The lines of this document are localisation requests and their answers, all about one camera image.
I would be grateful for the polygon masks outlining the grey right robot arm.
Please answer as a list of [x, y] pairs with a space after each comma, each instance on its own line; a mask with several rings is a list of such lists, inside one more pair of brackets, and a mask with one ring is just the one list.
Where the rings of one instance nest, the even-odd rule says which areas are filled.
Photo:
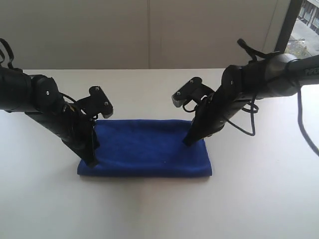
[[297, 85], [318, 83], [318, 56], [298, 59], [279, 54], [245, 66], [230, 65], [222, 74], [219, 88], [199, 105], [183, 143], [190, 146], [219, 132], [253, 100], [292, 96]]

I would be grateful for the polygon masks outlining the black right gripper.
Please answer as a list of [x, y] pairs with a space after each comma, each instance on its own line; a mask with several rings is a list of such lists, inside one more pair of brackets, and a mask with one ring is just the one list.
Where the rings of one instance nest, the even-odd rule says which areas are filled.
[[247, 104], [246, 100], [232, 100], [224, 92], [215, 92], [210, 102], [201, 105], [195, 113], [192, 126], [183, 139], [186, 146], [212, 135], [223, 128]]

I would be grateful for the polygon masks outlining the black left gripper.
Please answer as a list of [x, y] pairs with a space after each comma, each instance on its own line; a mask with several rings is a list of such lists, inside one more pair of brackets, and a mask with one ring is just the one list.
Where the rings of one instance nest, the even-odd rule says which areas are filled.
[[75, 104], [63, 102], [55, 112], [25, 114], [59, 137], [88, 167], [98, 164], [95, 150], [100, 144], [94, 130], [95, 121], [83, 114]]

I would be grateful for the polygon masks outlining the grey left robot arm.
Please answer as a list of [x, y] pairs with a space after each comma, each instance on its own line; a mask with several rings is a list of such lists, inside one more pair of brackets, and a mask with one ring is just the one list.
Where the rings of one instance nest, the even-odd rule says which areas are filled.
[[8, 113], [25, 113], [59, 137], [87, 166], [98, 164], [94, 120], [75, 103], [65, 101], [53, 78], [1, 68], [0, 108]]

